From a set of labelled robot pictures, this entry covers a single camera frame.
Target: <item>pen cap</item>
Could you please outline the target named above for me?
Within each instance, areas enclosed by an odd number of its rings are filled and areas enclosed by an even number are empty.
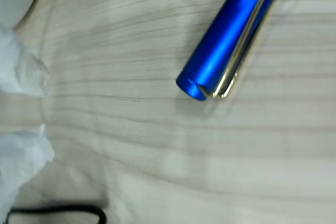
[[[273,1],[226,0],[178,76],[177,85],[198,100],[229,90]]]

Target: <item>gold clip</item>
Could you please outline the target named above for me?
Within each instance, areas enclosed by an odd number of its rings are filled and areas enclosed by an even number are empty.
[[[263,6],[263,3],[265,0],[258,0],[255,8],[252,11],[252,14],[250,18],[247,21],[247,24],[238,40],[238,43],[233,51],[233,54],[230,57],[230,60],[222,74],[222,77],[220,81],[218,82],[216,88],[212,93],[207,92],[202,86],[198,86],[199,89],[207,96],[207,97],[220,97],[220,98],[226,98],[229,94],[232,85],[237,78],[237,72],[242,66],[242,63],[247,55],[247,52],[250,48],[250,45],[253,43],[254,39],[256,38],[257,33],[260,30],[260,27],[265,20],[265,17],[267,13],[269,12],[269,9],[267,10],[265,16],[262,18],[260,24],[258,25],[255,33],[252,35],[252,38],[248,45],[246,45],[246,41],[249,38],[249,33],[253,27],[253,24],[260,12],[261,7]]]

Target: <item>tissue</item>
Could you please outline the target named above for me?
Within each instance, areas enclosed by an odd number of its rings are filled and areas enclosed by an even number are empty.
[[[0,92],[37,97],[49,95],[48,69],[35,53],[12,29],[0,24]]]
[[[52,161],[54,155],[44,125],[38,134],[17,131],[0,136],[0,223],[6,220],[20,187]]]

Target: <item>blue pen cap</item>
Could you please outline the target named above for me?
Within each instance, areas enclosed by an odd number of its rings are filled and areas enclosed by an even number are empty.
[[[214,90],[218,88],[224,72],[226,80],[221,83],[221,88],[230,88],[240,63],[274,2],[260,1],[226,0],[176,80],[189,96],[201,101],[208,96],[217,96]]]

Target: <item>wooden table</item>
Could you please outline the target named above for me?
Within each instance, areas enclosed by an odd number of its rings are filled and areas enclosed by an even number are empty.
[[[39,0],[18,33],[52,96],[2,95],[0,123],[45,122],[57,157],[18,204],[99,200],[113,224],[335,223],[336,0],[277,3],[229,98],[200,103],[175,78],[223,2]]]

